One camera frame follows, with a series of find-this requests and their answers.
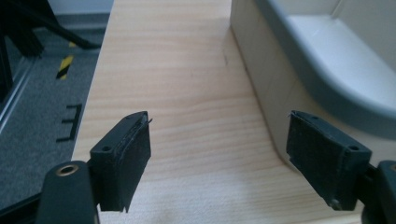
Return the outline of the black floor tape marks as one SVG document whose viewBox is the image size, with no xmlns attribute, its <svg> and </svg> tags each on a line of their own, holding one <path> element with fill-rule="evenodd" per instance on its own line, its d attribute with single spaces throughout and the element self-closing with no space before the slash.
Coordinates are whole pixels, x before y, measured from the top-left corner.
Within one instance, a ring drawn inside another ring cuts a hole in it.
<svg viewBox="0 0 396 224">
<path fill-rule="evenodd" d="M 62 124 L 70 126 L 69 135 L 57 138 L 57 143 L 74 141 L 77 136 L 79 120 L 82 112 L 82 104 L 68 105 L 66 110 L 72 114 L 72 117 L 62 119 Z"/>
</svg>

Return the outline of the grey plastic tray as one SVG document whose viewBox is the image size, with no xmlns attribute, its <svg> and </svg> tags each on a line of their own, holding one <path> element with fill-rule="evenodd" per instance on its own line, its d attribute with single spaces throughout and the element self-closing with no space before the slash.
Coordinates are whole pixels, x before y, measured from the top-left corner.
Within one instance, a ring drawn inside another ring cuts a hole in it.
<svg viewBox="0 0 396 224">
<path fill-rule="evenodd" d="M 289 114 L 329 121 L 396 161 L 396 0 L 232 0 L 231 26 L 276 153 Z"/>
</svg>

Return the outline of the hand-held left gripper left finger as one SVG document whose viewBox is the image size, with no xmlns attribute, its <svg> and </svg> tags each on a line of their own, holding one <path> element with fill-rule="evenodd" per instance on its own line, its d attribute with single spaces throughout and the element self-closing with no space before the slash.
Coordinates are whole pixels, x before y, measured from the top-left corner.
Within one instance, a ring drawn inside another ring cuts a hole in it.
<svg viewBox="0 0 396 224">
<path fill-rule="evenodd" d="M 147 111 L 118 122 L 90 151 L 94 199 L 102 211 L 129 211 L 151 156 Z"/>
</svg>

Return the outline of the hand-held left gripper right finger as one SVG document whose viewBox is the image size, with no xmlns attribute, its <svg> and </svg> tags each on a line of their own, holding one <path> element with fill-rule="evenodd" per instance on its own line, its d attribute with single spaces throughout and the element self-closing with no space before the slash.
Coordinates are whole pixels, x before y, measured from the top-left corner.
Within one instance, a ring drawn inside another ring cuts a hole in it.
<svg viewBox="0 0 396 224">
<path fill-rule="evenodd" d="M 327 121 L 293 110 L 287 154 L 327 205 L 336 211 L 355 209 L 355 183 L 367 170 L 370 149 Z"/>
</svg>

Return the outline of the yellow black floor tape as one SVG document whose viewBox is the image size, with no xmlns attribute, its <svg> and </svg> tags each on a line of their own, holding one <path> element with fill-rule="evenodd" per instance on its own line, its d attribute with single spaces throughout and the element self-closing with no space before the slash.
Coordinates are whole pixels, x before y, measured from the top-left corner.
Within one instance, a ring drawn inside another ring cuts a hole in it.
<svg viewBox="0 0 396 224">
<path fill-rule="evenodd" d="M 57 76 L 56 76 L 57 79 L 65 79 L 66 78 L 68 69 L 70 68 L 70 65 L 73 62 L 73 60 L 74 60 L 73 55 L 68 55 L 62 59 Z"/>
</svg>

